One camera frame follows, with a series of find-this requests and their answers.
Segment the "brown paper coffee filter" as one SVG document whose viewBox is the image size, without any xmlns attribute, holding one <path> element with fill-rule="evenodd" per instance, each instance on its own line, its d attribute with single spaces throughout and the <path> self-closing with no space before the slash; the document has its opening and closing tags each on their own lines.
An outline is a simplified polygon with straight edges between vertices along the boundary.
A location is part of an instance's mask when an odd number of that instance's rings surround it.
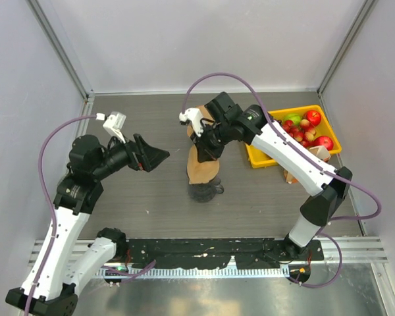
<svg viewBox="0 0 395 316">
<path fill-rule="evenodd" d="M 182 120 L 187 124 L 187 136 L 195 133 L 198 137 L 203 134 L 206 126 L 212 126 L 215 123 L 207 108 L 203 105 L 192 107 L 182 113 Z"/>
</svg>

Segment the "grey plastic measuring cup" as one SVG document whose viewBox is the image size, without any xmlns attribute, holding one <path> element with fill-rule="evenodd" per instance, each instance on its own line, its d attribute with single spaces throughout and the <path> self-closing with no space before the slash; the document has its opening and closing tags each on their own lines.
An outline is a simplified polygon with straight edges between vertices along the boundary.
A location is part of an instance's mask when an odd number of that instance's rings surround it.
<svg viewBox="0 0 395 316">
<path fill-rule="evenodd" d="M 207 203 L 211 201 L 216 195 L 223 194 L 224 187 L 221 179 L 215 177 L 205 184 L 189 184 L 188 195 L 196 202 Z"/>
</svg>

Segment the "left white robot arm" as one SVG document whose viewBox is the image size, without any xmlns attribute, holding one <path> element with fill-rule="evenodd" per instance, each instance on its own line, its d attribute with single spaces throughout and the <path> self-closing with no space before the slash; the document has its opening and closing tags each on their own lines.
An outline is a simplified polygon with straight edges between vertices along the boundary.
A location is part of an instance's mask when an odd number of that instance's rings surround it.
<svg viewBox="0 0 395 316">
<path fill-rule="evenodd" d="M 68 173 L 57 186 L 53 216 L 39 256 L 27 279 L 10 289 L 5 301 L 32 315 L 72 315 L 85 285 L 108 261 L 122 261 L 128 252 L 125 233 L 104 228 L 86 252 L 70 264 L 76 241 L 103 193 L 102 180 L 129 167 L 151 172 L 170 153 L 150 146 L 140 134 L 107 146 L 86 134 L 76 138 L 68 155 Z"/>
</svg>

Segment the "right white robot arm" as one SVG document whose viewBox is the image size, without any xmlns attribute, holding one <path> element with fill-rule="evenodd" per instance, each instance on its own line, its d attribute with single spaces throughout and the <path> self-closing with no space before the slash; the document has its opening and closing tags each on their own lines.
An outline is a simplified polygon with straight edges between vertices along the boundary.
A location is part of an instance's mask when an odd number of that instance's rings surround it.
<svg viewBox="0 0 395 316">
<path fill-rule="evenodd" d="M 310 153 L 261 106 L 250 105 L 243 110 L 225 92 L 201 109 L 186 109 L 179 119 L 192 127 L 190 138 L 200 163 L 216 161 L 225 145 L 239 141 L 266 153 L 298 180 L 309 197 L 300 207 L 300 216 L 283 247 L 288 257 L 302 258 L 310 241 L 344 201 L 352 172 L 346 167 L 336 169 Z"/>
</svg>

